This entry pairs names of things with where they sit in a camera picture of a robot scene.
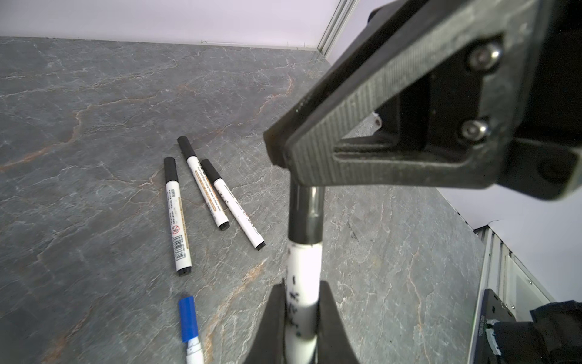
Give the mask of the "white marker pen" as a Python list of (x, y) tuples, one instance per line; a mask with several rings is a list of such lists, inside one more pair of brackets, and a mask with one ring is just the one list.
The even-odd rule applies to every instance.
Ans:
[(192, 271), (192, 259), (186, 233), (180, 184), (175, 158), (164, 159), (165, 196), (168, 202), (168, 215), (174, 262), (177, 274), (184, 276)]
[(192, 148), (189, 139), (186, 136), (180, 136), (177, 138), (177, 142), (204, 201), (206, 202), (206, 206), (209, 208), (215, 224), (220, 231), (227, 230), (230, 227), (230, 221), (227, 218), (221, 203), (218, 201), (214, 188), (204, 172), (201, 162)]
[(233, 217), (236, 219), (239, 226), (242, 228), (243, 232), (249, 239), (251, 245), (253, 245), (254, 249), (261, 250), (263, 247), (265, 247), (265, 239), (257, 231), (249, 216), (239, 204), (239, 201), (233, 195), (230, 188), (226, 185), (224, 179), (215, 169), (214, 165), (212, 165), (208, 159), (203, 159), (201, 161), (201, 166), (204, 172), (207, 174), (213, 187), (225, 202), (227, 208), (230, 210)]
[(322, 244), (287, 245), (284, 356), (288, 363), (311, 363), (317, 344)]

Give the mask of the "blue capped whiteboard marker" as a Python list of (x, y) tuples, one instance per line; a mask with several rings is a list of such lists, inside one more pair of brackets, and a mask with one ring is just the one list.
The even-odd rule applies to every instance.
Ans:
[(204, 364), (202, 343), (199, 339), (196, 305), (193, 296), (185, 297), (178, 303), (182, 341), (186, 344), (186, 363)]

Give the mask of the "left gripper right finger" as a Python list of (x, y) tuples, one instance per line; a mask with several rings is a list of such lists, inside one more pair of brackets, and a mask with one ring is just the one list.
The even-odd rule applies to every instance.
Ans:
[(326, 281), (320, 281), (317, 335), (318, 363), (359, 364), (344, 329), (330, 285)]

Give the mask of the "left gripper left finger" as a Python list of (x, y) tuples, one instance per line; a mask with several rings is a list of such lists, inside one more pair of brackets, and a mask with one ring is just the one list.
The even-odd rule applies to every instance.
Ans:
[(284, 283), (274, 285), (265, 306), (245, 364), (279, 364), (284, 356), (286, 290)]

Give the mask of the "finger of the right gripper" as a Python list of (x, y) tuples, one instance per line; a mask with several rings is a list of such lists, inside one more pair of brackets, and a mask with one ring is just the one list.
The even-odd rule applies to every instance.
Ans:
[(264, 134), (304, 186), (485, 188), (521, 118), (543, 1), (395, 1)]

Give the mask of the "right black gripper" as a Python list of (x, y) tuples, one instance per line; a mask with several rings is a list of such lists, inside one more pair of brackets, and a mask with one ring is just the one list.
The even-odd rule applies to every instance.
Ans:
[(505, 1), (379, 109), (388, 184), (541, 200), (581, 186), (581, 3)]

